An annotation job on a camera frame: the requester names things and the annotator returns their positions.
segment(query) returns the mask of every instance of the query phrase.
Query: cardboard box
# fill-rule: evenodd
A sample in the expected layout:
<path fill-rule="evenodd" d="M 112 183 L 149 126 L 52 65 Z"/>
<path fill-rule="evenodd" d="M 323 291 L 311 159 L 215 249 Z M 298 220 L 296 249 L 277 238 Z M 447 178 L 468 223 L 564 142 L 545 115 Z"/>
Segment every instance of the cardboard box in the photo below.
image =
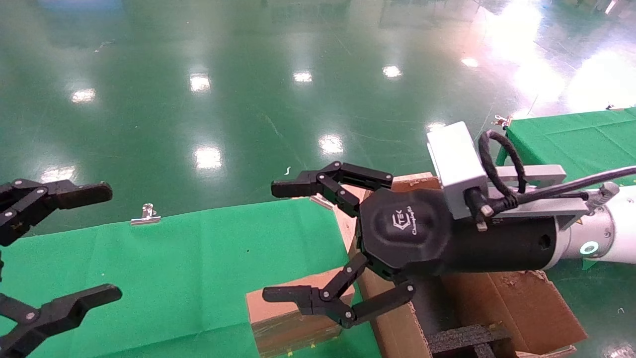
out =
<path fill-rule="evenodd" d="M 430 173 L 396 177 L 393 190 L 440 189 Z M 371 192 L 348 187 L 361 200 Z M 356 219 L 334 208 L 345 247 L 352 257 Z M 542 271 L 470 273 L 443 277 L 455 309 L 464 326 L 503 324 L 512 334 L 519 358 L 563 358 L 576 351 L 573 343 L 587 338 L 556 287 Z M 394 287 L 371 270 L 358 279 L 364 299 Z M 426 339 L 415 318 L 412 304 L 406 304 L 371 322 L 384 358 L 430 357 Z"/>
<path fill-rule="evenodd" d="M 308 285 L 324 287 L 342 268 L 311 275 L 280 286 Z M 340 299 L 351 305 L 354 294 L 349 287 Z M 263 290 L 245 295 L 249 322 L 261 358 L 277 357 L 338 336 L 342 327 L 326 316 L 303 316 L 295 303 L 271 303 L 263 300 Z"/>

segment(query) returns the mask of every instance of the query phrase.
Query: black cable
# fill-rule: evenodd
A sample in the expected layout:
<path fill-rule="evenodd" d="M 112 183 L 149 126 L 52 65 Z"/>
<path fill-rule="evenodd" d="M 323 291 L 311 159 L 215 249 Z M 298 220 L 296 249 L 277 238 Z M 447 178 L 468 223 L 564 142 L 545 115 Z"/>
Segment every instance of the black cable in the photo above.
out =
<path fill-rule="evenodd" d="M 552 185 L 551 187 L 537 189 L 533 192 L 520 194 L 520 195 L 517 195 L 516 200 L 517 200 L 517 204 L 521 205 L 521 204 L 529 203 L 531 201 L 536 201 L 539 199 L 548 199 L 559 194 L 565 194 L 567 192 L 589 187 L 590 185 L 600 184 L 600 183 L 608 182 L 610 180 L 621 178 L 623 176 L 634 175 L 634 174 L 636 174 L 636 166 L 628 166 L 625 168 L 604 171 L 603 173 L 586 176 L 585 178 L 577 179 L 577 180 L 574 180 L 573 182 Z M 497 211 L 497 208 L 495 207 L 493 207 L 493 209 L 497 213 L 501 212 L 501 211 Z"/>
<path fill-rule="evenodd" d="M 495 188 L 504 194 L 504 197 L 511 199 L 515 196 L 515 193 L 510 190 L 508 186 L 499 178 L 497 174 L 497 169 L 495 168 L 495 164 L 492 162 L 492 157 L 490 156 L 490 140 L 495 140 L 501 144 L 501 147 L 510 155 L 510 159 L 512 159 L 513 164 L 515 165 L 515 170 L 517 173 L 517 181 L 519 182 L 518 193 L 525 193 L 525 186 L 527 181 L 525 179 L 525 170 L 523 169 L 523 163 L 521 162 L 521 158 L 519 158 L 519 154 L 517 153 L 515 146 L 510 142 L 508 138 L 502 136 L 501 134 L 495 131 L 485 131 L 481 134 L 478 142 L 479 155 L 481 158 L 481 166 L 483 167 L 486 175 L 488 175 L 488 179 L 495 185 Z"/>
<path fill-rule="evenodd" d="M 557 194 L 557 195 L 551 196 L 550 199 L 583 199 L 587 201 L 590 199 L 590 193 L 587 191 L 566 192 L 565 194 Z"/>

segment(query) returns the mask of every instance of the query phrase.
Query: silver clamp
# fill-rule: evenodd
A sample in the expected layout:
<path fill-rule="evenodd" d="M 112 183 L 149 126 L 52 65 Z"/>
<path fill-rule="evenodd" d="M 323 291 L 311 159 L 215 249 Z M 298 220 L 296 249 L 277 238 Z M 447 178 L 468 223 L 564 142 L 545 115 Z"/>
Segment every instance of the silver clamp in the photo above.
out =
<path fill-rule="evenodd" d="M 333 210 L 334 205 L 331 204 L 327 199 L 324 198 L 324 196 L 320 194 L 310 196 L 309 200 L 313 201 L 314 203 L 320 205 L 321 207 L 325 209 Z"/>
<path fill-rule="evenodd" d="M 152 203 L 146 203 L 141 208 L 141 218 L 134 218 L 130 221 L 130 225 L 153 224 L 161 221 L 161 217 L 155 216 L 157 212 Z"/>

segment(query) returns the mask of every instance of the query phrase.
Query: table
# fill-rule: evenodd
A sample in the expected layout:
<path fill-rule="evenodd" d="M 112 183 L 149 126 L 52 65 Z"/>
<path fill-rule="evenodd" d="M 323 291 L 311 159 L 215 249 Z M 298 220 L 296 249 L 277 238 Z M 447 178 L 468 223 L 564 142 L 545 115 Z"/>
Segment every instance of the table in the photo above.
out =
<path fill-rule="evenodd" d="M 348 257 L 333 212 L 296 199 L 23 238 L 3 260 L 2 292 L 36 307 L 103 283 L 123 291 L 32 358 L 257 358 L 245 294 Z M 380 358 L 368 323 L 293 355 Z"/>
<path fill-rule="evenodd" d="M 560 164 L 565 181 L 636 165 L 636 108 L 514 120 L 506 136 L 524 164 Z M 505 158 L 500 150 L 497 165 Z M 633 185 L 636 176 L 615 182 Z"/>

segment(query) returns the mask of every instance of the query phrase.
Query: cable connector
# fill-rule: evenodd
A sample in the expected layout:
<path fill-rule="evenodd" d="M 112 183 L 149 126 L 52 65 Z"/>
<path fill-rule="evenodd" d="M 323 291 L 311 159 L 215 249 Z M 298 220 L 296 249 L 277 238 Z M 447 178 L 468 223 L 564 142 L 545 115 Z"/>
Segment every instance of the cable connector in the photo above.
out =
<path fill-rule="evenodd" d="M 473 187 L 464 191 L 464 202 L 468 209 L 471 211 L 471 215 L 477 225 L 479 232 L 488 230 L 485 218 L 489 218 L 495 214 L 495 211 L 489 205 L 488 200 L 481 192 L 479 187 Z"/>
<path fill-rule="evenodd" d="M 597 208 L 600 208 L 601 206 L 605 205 L 610 199 L 612 199 L 616 194 L 618 194 L 620 190 L 621 188 L 614 182 L 603 183 L 600 186 L 596 195 L 589 198 L 589 200 L 587 200 L 587 202 L 585 203 L 588 209 L 590 209 L 590 212 L 588 212 L 587 215 L 589 216 L 594 215 L 594 211 Z"/>
<path fill-rule="evenodd" d="M 500 199 L 490 200 L 490 206 L 492 207 L 496 215 L 506 210 L 519 207 L 519 202 L 517 201 L 516 196 L 506 196 Z"/>

